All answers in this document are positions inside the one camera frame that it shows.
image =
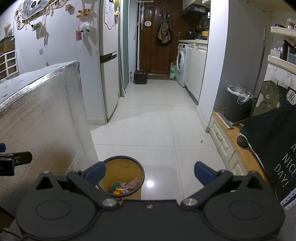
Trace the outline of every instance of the refrigerator handle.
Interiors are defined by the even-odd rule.
[[[109,54],[106,54],[106,55],[101,55],[100,56],[100,63],[103,64],[103,63],[106,63],[110,60],[113,60],[117,57],[117,54],[114,54],[113,53],[109,53]]]

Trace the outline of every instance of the brown door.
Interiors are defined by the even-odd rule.
[[[187,31],[187,24],[182,19],[182,0],[154,0],[145,3],[144,22],[148,20],[148,11],[152,10],[152,24],[143,26],[140,31],[140,69],[153,74],[169,74],[171,62],[177,59],[179,32],[182,37]],[[165,7],[169,15],[168,25],[171,30],[171,43],[161,44],[157,39],[162,16],[159,16]]]

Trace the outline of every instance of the white tile floor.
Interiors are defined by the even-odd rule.
[[[142,199],[187,198],[202,184],[194,176],[194,163],[203,161],[225,169],[210,135],[195,112],[196,105],[178,82],[148,80],[131,84],[110,122],[90,125],[100,161],[127,155],[145,170]]]

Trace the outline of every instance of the blue gripper pad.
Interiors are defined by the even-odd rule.
[[[92,185],[98,184],[103,179],[106,173],[106,166],[104,162],[98,162],[97,164],[86,169],[83,174],[83,178]]]
[[[6,145],[4,143],[0,143],[0,152],[6,151]]]
[[[201,161],[198,161],[194,165],[194,174],[195,177],[201,182],[201,184],[206,186],[216,179],[216,175],[218,174],[218,172],[203,164]]]

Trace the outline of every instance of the washing machine door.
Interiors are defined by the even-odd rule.
[[[183,66],[184,66],[184,52],[179,50],[177,55],[177,71],[181,72],[183,70]]]

